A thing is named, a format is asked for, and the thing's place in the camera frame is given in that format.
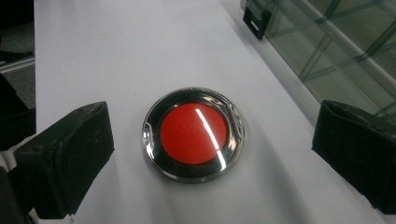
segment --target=white surface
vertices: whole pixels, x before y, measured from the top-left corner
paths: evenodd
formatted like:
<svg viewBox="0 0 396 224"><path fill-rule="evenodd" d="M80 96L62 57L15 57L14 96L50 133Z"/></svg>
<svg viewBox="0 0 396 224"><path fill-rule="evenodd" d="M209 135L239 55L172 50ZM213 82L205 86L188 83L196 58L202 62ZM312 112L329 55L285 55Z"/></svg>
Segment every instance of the white surface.
<svg viewBox="0 0 396 224"><path fill-rule="evenodd" d="M35 1L38 131L97 101L107 101L112 123L115 152L73 223L393 221L310 149L314 127L300 107L318 103L294 103L287 91L305 88L271 72L242 15L237 0ZM168 180L142 150L150 107L185 87L225 95L247 128L236 165L204 184Z"/></svg>

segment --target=emergency stop button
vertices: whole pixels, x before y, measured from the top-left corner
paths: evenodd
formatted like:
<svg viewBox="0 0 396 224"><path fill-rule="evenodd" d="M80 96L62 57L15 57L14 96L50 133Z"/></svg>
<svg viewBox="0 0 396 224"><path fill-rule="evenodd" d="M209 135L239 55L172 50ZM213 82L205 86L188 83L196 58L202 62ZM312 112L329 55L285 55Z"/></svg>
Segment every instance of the emergency stop button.
<svg viewBox="0 0 396 224"><path fill-rule="evenodd" d="M224 174L236 162L244 135L239 112L227 98L189 88L171 92L150 109L143 146L161 174L201 183Z"/></svg>

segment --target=white table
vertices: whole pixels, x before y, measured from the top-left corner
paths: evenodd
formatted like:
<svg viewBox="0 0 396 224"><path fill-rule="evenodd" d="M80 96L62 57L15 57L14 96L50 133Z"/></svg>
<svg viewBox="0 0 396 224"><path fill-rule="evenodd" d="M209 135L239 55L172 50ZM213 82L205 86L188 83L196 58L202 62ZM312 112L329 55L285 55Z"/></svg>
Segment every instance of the white table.
<svg viewBox="0 0 396 224"><path fill-rule="evenodd" d="M242 16L238 0L35 1L37 130L107 101L114 134L75 224L395 222L310 149L318 103ZM185 87L224 94L247 129L236 165L204 184L165 178L142 150L150 107Z"/></svg>

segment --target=red button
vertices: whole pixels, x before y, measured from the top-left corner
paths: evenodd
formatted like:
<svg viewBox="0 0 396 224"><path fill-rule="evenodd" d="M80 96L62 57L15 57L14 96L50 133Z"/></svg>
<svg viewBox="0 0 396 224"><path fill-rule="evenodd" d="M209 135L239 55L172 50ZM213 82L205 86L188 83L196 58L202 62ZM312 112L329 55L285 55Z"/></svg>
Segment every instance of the red button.
<svg viewBox="0 0 396 224"><path fill-rule="evenodd" d="M160 130L164 150L176 161L190 165L212 160L224 147L224 119L208 105L186 104L172 110Z"/></svg>

